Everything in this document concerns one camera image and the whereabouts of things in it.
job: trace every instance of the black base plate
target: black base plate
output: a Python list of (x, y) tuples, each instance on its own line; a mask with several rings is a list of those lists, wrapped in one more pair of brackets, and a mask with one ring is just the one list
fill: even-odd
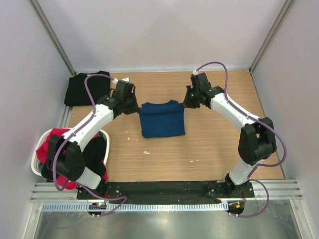
[[(107, 191), (109, 198), (126, 196), (127, 204), (142, 205), (214, 204), (220, 203), (218, 198), (231, 199), (224, 183), (217, 181), (108, 182)], [(246, 198), (255, 197), (251, 183), (247, 184), (244, 191)]]
[[(99, 184), (98, 188), (95, 190), (91, 190), (93, 193), (95, 193), (96, 195), (106, 198), (107, 197), (107, 183), (102, 180), (101, 183)], [(87, 192), (85, 189), (83, 188), (78, 188), (78, 194), (76, 197), (78, 200), (94, 200), (96, 199), (95, 197), (93, 197), (89, 192)]]

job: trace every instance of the white connector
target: white connector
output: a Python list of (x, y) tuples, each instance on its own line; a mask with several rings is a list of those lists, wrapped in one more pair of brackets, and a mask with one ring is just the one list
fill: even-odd
[(114, 78), (114, 80), (112, 81), (115, 85), (118, 83), (118, 79)]
[(122, 79), (122, 81), (130, 82), (130, 79), (128, 77)]

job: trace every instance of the folded black cloth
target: folded black cloth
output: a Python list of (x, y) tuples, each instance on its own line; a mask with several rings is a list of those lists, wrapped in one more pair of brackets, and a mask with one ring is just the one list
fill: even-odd
[[(68, 89), (66, 90), (64, 103), (66, 106), (90, 106), (92, 103), (85, 90), (84, 80), (87, 75), (93, 73), (79, 73), (70, 77)], [(99, 71), (96, 74), (110, 76), (109, 72)], [(93, 76), (88, 80), (88, 87), (95, 103), (104, 95), (108, 95), (111, 87), (111, 80), (103, 76)]]
[(139, 114), (145, 138), (185, 135), (182, 103), (173, 100), (164, 104), (147, 102), (142, 104)]

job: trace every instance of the metal floor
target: metal floor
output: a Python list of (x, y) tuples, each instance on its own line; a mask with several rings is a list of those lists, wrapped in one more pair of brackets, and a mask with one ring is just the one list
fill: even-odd
[[(247, 201), (243, 215), (260, 211), (265, 201)], [(72, 225), (69, 229), (54, 226)], [(42, 212), (35, 239), (301, 239), (289, 200), (271, 200), (252, 219), (224, 211), (116, 213), (100, 219), (87, 212)]]

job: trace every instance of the white wall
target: white wall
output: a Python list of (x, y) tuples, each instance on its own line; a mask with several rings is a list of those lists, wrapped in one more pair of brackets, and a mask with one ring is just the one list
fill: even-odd
[(284, 170), (287, 177), (297, 179), (317, 234), (318, 12), (319, 1), (297, 0), (254, 72), (265, 113), (287, 143)]
[(285, 0), (39, 0), (76, 71), (249, 68)]
[(21, 238), (36, 178), (30, 161), (55, 127), (69, 72), (27, 0), (0, 7), (0, 238)]

